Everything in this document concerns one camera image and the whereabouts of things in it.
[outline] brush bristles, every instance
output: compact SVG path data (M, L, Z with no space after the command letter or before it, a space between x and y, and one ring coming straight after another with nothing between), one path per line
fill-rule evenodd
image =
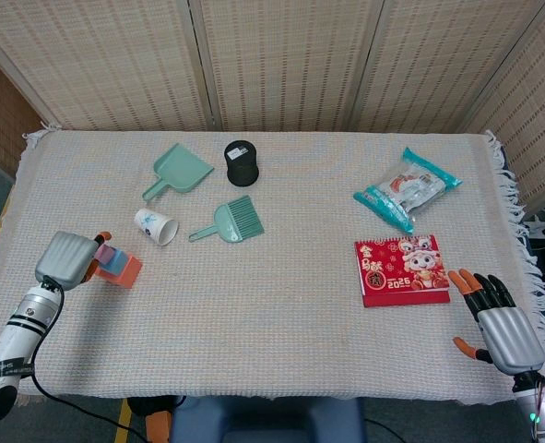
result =
M264 233L264 227L255 212L254 205L249 196L243 196L231 203L228 203L231 216L237 224L240 236L245 238L254 237Z

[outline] pink block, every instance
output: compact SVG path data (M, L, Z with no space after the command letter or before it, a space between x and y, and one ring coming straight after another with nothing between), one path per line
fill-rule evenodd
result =
M113 257L114 248L109 247L105 243L102 243L96 251L96 254L94 254L94 258L96 258L102 265L108 263Z

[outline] brush handle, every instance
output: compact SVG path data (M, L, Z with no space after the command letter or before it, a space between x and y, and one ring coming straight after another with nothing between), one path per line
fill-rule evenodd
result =
M214 233L217 233L219 230L217 229L217 226L212 225L208 226L205 229L201 229L200 231L196 231L195 233L191 233L188 237L189 242L195 242L196 240L200 240L203 237L207 237L209 235L212 235Z

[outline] teal packaging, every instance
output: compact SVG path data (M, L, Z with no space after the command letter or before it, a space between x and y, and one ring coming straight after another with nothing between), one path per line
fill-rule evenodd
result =
M413 233L411 214L461 183L410 148L405 148L401 161L389 169L381 182L356 192L354 199L404 233Z

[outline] red calendar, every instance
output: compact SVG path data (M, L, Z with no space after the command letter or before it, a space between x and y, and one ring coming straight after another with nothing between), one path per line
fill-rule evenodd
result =
M433 235L356 242L365 307L448 303L448 279Z

